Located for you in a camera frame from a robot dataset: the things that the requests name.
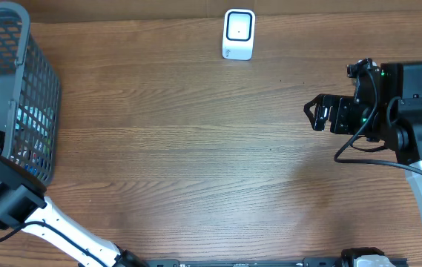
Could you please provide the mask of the light teal snack packet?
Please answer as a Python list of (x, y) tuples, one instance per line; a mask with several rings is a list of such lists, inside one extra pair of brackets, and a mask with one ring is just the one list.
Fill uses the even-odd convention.
[(23, 131), (25, 128), (30, 128), (47, 137), (51, 131), (52, 119), (55, 118), (51, 108), (43, 111), (35, 107), (26, 106), (25, 108), (26, 111), (21, 108), (17, 109), (15, 130)]

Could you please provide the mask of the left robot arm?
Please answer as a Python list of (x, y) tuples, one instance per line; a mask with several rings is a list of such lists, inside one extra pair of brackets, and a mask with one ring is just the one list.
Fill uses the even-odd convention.
[(0, 229), (20, 231), (54, 245), (79, 266), (140, 267), (146, 263), (128, 250), (89, 232), (44, 194), (46, 187), (31, 173), (0, 155)]

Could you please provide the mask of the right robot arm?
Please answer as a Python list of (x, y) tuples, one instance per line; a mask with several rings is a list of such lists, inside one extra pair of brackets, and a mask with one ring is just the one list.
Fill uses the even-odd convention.
[[(353, 96), (320, 94), (303, 111), (315, 131), (345, 134), (349, 140), (334, 155), (343, 164), (384, 165), (404, 170), (422, 219), (422, 61), (376, 65), (366, 58), (347, 66)], [(391, 150), (396, 160), (343, 159), (341, 154), (364, 138), (382, 142), (372, 152)]]

